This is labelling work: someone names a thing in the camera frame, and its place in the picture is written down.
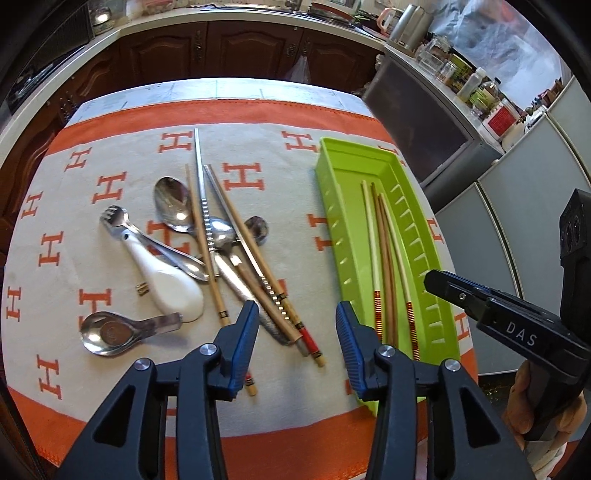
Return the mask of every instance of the blue gripper pad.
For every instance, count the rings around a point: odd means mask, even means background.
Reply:
[[[229,400],[236,398],[244,386],[244,376],[255,346],[258,316],[256,303],[250,300],[244,302],[236,323],[221,328],[213,341],[222,350],[219,369],[223,380],[221,385],[216,381],[216,386],[227,389]]]
[[[371,327],[361,325],[351,303],[342,301],[336,308],[336,331],[343,351],[351,388],[363,401],[377,400],[377,389],[385,379],[377,371],[374,352],[382,345]]]

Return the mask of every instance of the table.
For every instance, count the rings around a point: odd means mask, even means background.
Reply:
[[[183,179],[185,163],[194,170],[195,126],[205,162],[213,164],[241,215],[268,221],[263,253],[328,360],[320,369],[259,331],[251,362],[259,394],[241,393],[219,405],[229,476],[353,478],[365,471],[374,420],[346,389],[334,327],[340,294],[314,177],[317,141],[329,135],[397,149],[363,102],[341,92],[272,80],[203,79],[140,87],[83,105],[41,162],[12,239],[2,312],[12,395],[38,451],[58,465],[136,358],[171,361],[215,337],[219,326],[206,286],[203,317],[119,357],[91,355],[77,330],[96,310],[133,319],[159,314],[149,295],[137,296],[142,277],[124,246],[98,222],[109,205],[126,207],[131,220],[156,238],[197,253],[192,238],[158,223],[152,203],[158,178]],[[408,175],[425,216],[433,219],[444,268],[452,270],[434,215],[410,170]],[[223,284],[222,295],[235,319],[240,302]],[[467,319],[456,313],[462,361],[475,372]],[[172,401],[166,444],[171,471],[174,408]]]

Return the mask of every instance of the cabinet door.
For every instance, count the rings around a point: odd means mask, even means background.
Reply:
[[[307,30],[298,57],[308,57],[312,85],[350,93],[374,78],[378,53],[352,40]]]
[[[7,253],[33,175],[63,128],[57,95],[33,117],[0,168],[0,252]]]
[[[302,29],[264,22],[211,22],[207,76],[282,79],[293,66]]]
[[[128,35],[120,40],[130,86],[199,78],[204,74],[207,23],[187,23]]]

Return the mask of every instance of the bottle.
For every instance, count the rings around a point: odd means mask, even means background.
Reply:
[[[466,84],[457,93],[457,97],[462,102],[466,102],[470,98],[470,95],[474,92],[474,90],[476,90],[480,86],[482,80],[484,80],[484,77],[486,77],[485,69],[483,69],[482,67],[478,67],[476,69],[476,72],[473,73],[470,76],[470,78],[468,78]]]

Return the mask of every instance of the kettle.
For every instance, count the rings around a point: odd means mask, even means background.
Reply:
[[[388,44],[412,55],[425,38],[432,22],[433,14],[428,13],[423,7],[409,4],[392,29]]]

